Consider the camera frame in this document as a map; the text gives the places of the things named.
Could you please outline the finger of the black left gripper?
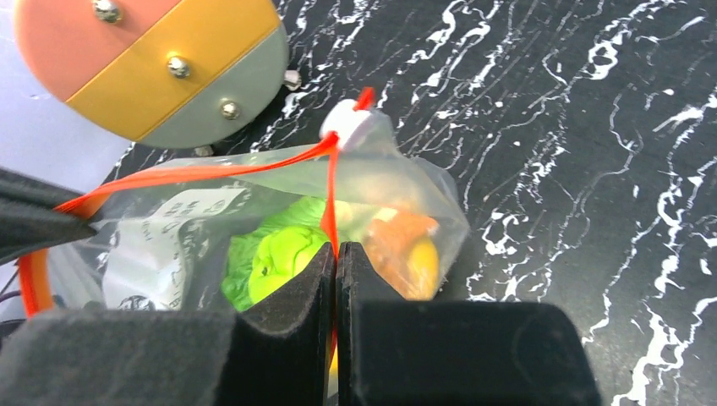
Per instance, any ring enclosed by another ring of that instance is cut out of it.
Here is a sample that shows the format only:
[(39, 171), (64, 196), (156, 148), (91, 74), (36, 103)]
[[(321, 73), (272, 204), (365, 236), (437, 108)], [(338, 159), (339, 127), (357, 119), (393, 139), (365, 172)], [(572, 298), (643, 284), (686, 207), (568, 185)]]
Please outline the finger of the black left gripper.
[(1, 169), (1, 263), (96, 235), (88, 221), (54, 208), (79, 193)]

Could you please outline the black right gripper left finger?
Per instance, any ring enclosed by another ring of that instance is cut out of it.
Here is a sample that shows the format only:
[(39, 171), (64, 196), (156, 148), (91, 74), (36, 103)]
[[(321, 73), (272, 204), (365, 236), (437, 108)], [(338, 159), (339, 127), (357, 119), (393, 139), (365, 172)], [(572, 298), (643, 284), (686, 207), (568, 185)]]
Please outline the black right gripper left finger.
[(3, 345), (4, 405), (322, 405), (333, 249), (244, 313), (51, 310)]

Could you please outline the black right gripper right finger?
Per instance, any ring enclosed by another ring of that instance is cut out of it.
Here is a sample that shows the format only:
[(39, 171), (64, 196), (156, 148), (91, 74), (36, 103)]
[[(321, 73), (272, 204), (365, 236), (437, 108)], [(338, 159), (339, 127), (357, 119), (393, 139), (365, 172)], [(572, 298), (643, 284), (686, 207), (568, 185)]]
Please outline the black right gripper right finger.
[(536, 302), (402, 298), (358, 243), (337, 264), (341, 405), (599, 405), (568, 316)]

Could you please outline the orange toy carrot piece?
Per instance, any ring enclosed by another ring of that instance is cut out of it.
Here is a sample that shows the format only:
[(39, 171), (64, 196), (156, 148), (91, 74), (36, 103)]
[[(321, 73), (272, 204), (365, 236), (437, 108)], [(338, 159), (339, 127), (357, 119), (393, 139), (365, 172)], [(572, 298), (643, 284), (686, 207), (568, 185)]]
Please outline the orange toy carrot piece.
[(382, 209), (372, 218), (362, 241), (364, 251), (375, 271), (403, 298), (408, 251), (418, 239), (432, 239), (438, 228), (431, 217), (392, 209)]

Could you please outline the clear orange zip top bag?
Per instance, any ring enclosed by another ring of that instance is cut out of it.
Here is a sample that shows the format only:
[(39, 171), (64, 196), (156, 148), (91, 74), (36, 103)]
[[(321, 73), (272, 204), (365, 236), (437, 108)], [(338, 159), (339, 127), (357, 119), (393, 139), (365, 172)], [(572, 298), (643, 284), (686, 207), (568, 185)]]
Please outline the clear orange zip top bag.
[(318, 138), (173, 160), (54, 205), (96, 232), (19, 258), (26, 313), (245, 311), (346, 242), (403, 298), (432, 299), (468, 235), (451, 176), (398, 150), (369, 87), (339, 101)]

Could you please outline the green toy lettuce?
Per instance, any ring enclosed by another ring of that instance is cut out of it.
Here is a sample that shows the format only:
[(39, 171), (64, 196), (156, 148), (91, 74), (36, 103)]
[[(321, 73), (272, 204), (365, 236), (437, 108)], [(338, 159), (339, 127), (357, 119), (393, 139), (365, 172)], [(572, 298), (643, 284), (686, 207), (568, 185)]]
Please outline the green toy lettuce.
[(251, 233), (231, 237), (221, 290), (238, 311), (277, 291), (329, 241), (320, 228), (326, 201), (302, 197), (268, 216)]

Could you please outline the yellow toy banana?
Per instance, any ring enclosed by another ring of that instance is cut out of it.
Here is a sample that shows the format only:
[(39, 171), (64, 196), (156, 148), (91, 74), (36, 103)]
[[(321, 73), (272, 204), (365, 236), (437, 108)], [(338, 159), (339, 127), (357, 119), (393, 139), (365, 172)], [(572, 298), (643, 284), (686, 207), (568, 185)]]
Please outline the yellow toy banana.
[(440, 285), (440, 257), (429, 237), (418, 239), (408, 251), (406, 299), (429, 300)]

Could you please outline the light green toy fruit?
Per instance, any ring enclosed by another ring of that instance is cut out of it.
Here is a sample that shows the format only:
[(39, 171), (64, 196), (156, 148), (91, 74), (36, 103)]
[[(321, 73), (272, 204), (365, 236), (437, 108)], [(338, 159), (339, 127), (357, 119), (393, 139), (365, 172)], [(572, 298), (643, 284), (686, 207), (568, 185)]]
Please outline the light green toy fruit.
[(251, 302), (259, 303), (298, 275), (327, 241), (320, 228), (299, 225), (265, 236), (252, 260), (248, 280)]

